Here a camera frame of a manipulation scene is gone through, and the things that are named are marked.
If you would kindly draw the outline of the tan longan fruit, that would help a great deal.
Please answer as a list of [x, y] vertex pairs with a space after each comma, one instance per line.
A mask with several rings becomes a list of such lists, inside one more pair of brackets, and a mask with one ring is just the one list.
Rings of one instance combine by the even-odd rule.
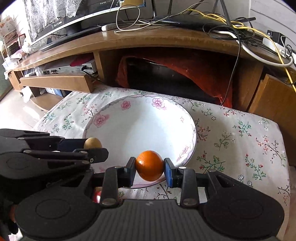
[[84, 149], [102, 148], [102, 144], [98, 138], [88, 138], [84, 143]]

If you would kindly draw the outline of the small red tomato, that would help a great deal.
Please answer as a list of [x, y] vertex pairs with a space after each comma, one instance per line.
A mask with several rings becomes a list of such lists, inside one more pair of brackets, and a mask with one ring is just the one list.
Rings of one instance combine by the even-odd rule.
[[101, 199], [101, 192], [102, 192], [102, 187], [95, 187], [93, 196], [92, 196], [92, 201], [95, 203], [99, 203]]

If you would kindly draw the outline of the orange mandarin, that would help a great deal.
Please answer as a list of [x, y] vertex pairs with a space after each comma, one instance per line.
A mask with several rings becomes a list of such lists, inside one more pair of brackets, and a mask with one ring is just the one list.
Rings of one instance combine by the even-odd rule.
[[143, 180], [152, 182], [162, 176], [164, 162], [155, 151], [144, 151], [136, 158], [135, 167]]

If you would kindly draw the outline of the white floral plate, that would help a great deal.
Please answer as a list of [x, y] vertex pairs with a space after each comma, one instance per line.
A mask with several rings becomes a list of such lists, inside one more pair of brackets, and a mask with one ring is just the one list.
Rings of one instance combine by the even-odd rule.
[[92, 164], [95, 173], [125, 166], [130, 157], [155, 151], [170, 158], [175, 167], [185, 166], [197, 144], [196, 124], [189, 112], [172, 99], [130, 95], [115, 100], [95, 114], [83, 138], [98, 138], [109, 152], [105, 162]]

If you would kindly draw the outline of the floral tablecloth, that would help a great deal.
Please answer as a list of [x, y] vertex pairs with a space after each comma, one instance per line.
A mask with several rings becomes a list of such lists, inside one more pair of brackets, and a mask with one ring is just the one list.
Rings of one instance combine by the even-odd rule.
[[[77, 138], [86, 123], [105, 105], [137, 90], [100, 85], [92, 94], [71, 92], [36, 124], [35, 130]], [[193, 117], [197, 148], [191, 167], [226, 175], [290, 205], [290, 177], [278, 124], [254, 114], [175, 97]]]

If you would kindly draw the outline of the wooden TV stand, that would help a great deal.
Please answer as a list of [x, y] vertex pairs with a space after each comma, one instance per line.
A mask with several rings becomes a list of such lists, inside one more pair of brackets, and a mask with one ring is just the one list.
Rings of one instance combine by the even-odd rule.
[[230, 75], [231, 108], [269, 118], [282, 126], [295, 120], [292, 87], [264, 73], [263, 64], [252, 60], [236, 43], [216, 40], [197, 31], [167, 28], [122, 34], [112, 31], [95, 33], [47, 51], [38, 51], [22, 61], [15, 73], [84, 55], [94, 58], [97, 77], [84, 73], [20, 77], [20, 86], [91, 93], [99, 84], [121, 87], [116, 77], [124, 56], [201, 58]]

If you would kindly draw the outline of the silver media player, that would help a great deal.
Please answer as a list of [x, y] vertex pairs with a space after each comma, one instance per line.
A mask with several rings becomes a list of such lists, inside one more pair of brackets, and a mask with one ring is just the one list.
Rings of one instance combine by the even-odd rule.
[[84, 72], [91, 75], [96, 73], [97, 68], [95, 66], [95, 61], [88, 61], [77, 66], [71, 66], [68, 60], [58, 60], [35, 67], [35, 73], [37, 76], [51, 74], [79, 74]]

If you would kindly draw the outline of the black flat television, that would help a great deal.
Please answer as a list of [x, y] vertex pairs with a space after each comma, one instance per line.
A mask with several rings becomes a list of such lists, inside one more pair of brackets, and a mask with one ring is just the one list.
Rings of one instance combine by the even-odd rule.
[[82, 1], [76, 16], [63, 17], [41, 30], [37, 39], [30, 44], [31, 51], [48, 50], [66, 42], [101, 31], [104, 23], [98, 17], [114, 13], [123, 6], [139, 8], [146, 6], [146, 1]]

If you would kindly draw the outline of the white remote control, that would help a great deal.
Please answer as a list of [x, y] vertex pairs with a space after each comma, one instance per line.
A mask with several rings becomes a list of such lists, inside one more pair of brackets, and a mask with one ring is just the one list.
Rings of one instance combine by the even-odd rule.
[[110, 24], [106, 24], [106, 25], [103, 25], [101, 27], [101, 30], [103, 32], [107, 32], [107, 31], [110, 31], [110, 30], [116, 30], [117, 29], [117, 25], [116, 23], [110, 23]]

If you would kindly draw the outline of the white lace cloth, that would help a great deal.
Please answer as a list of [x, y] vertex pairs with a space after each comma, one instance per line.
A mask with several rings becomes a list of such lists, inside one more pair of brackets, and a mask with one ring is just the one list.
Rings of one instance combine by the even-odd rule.
[[60, 18], [76, 16], [81, 3], [81, 0], [23, 1], [31, 38], [36, 40], [41, 30]]

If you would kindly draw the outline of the black wifi router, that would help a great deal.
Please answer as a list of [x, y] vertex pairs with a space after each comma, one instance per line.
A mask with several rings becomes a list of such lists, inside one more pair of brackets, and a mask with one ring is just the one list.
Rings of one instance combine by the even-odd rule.
[[256, 20], [255, 17], [239, 17], [230, 20], [225, 1], [215, 1], [210, 13], [197, 11], [197, 7], [203, 2], [204, 1], [199, 1], [186, 11], [173, 15], [171, 14], [172, 1], [170, 1], [168, 14], [165, 16], [155, 16], [153, 21], [157, 24], [178, 28], [201, 30], [203, 27], [220, 27], [227, 26], [228, 24], [240, 25], [243, 23], [251, 23]]

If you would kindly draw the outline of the white power strip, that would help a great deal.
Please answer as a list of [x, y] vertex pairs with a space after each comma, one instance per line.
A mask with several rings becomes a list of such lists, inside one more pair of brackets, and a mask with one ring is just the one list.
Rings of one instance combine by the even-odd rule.
[[275, 42], [274, 44], [271, 42], [271, 40], [267, 39], [267, 38], [263, 38], [262, 43], [268, 47], [269, 49], [271, 49], [272, 51], [276, 52], [276, 48], [278, 49], [279, 53], [281, 54], [281, 56], [283, 57], [291, 57], [292, 56], [292, 49], [288, 49], [285, 46], [282, 46], [281, 44], [278, 44], [277, 42]]

